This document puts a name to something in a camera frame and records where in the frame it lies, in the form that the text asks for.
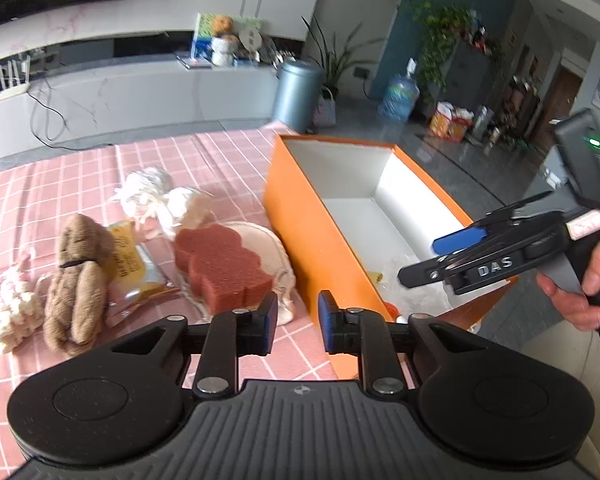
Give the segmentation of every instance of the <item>human hand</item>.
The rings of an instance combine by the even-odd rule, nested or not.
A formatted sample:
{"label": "human hand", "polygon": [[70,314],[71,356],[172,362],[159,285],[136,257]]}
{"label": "human hand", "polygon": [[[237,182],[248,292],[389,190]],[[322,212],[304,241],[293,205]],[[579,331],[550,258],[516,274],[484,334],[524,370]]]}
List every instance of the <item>human hand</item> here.
{"label": "human hand", "polygon": [[[564,319],[583,332],[600,328],[600,307],[592,306],[580,294],[564,292],[547,276],[538,272],[536,282],[542,291],[551,298],[554,307]],[[589,267],[582,280],[582,291],[594,296],[600,291],[600,241],[591,253]]]}

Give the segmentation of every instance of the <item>blue water bottle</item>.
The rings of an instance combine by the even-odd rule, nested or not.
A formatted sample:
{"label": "blue water bottle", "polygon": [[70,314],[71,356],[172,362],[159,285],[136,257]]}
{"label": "blue water bottle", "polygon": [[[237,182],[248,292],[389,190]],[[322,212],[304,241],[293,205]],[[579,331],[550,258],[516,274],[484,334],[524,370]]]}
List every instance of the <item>blue water bottle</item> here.
{"label": "blue water bottle", "polygon": [[382,117],[405,123],[413,107],[420,97],[420,89],[416,85],[413,74],[416,71],[416,62],[411,58],[407,63],[407,73],[404,76],[396,74],[384,93],[384,99],[378,107],[378,113]]}

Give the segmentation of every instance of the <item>pink checkered tablecloth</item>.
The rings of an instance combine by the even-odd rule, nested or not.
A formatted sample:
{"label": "pink checkered tablecloth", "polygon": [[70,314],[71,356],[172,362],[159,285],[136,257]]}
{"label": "pink checkered tablecloth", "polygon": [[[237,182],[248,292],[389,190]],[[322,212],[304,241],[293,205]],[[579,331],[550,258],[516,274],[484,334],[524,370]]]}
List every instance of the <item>pink checkered tablecloth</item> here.
{"label": "pink checkered tablecloth", "polygon": [[[196,134],[146,140],[122,146],[77,152],[27,164],[0,173],[0,273],[23,254],[31,254],[30,279],[55,266],[55,241],[64,220],[81,212],[104,225],[124,218],[117,202],[108,202],[125,176],[147,166],[171,173],[177,186],[195,186],[214,196],[217,220],[246,220],[269,226],[262,193],[269,171],[276,131],[261,130]],[[175,267],[163,238],[148,247],[168,276]],[[265,358],[240,358],[241,378],[332,380],[336,376],[317,329],[294,295],[296,318],[278,327],[273,353]],[[184,298],[141,307],[101,340],[110,340],[169,314],[196,320],[197,311]],[[46,348],[40,331],[12,354],[0,354],[0,479],[24,461],[7,424],[6,406],[13,389],[25,378],[64,360]],[[194,356],[185,386],[197,364]]]}

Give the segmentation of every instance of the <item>wall outlet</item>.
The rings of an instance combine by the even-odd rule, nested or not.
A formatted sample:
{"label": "wall outlet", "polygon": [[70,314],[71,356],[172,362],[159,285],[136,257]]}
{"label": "wall outlet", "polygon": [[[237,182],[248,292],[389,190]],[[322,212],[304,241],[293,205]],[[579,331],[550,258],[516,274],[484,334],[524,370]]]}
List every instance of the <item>wall outlet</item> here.
{"label": "wall outlet", "polygon": [[353,69],[353,77],[357,77],[359,79],[369,79],[369,69],[357,66]]}

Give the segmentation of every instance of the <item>yellow plastic package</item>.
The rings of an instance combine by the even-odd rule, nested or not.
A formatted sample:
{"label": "yellow plastic package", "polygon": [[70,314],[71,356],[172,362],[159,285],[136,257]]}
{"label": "yellow plastic package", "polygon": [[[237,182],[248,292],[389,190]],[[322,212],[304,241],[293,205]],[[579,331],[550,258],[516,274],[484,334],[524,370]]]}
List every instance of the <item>yellow plastic package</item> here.
{"label": "yellow plastic package", "polygon": [[107,227],[115,239],[112,257],[105,264],[107,289],[107,326],[117,325],[148,300],[174,292],[177,288],[152,260],[144,244],[136,240],[134,221],[123,220]]}

